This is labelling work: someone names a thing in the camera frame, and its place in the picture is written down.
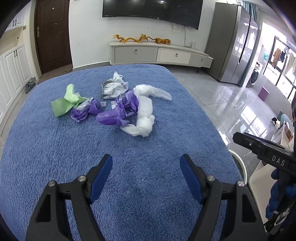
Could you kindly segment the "right blue white gloved hand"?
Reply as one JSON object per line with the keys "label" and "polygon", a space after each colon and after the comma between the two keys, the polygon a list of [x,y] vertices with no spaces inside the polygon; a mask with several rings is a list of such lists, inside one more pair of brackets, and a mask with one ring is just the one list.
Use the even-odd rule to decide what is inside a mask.
{"label": "right blue white gloved hand", "polygon": [[295,232],[295,177],[275,169],[271,178],[276,182],[266,207],[265,229],[272,237],[289,237]]}

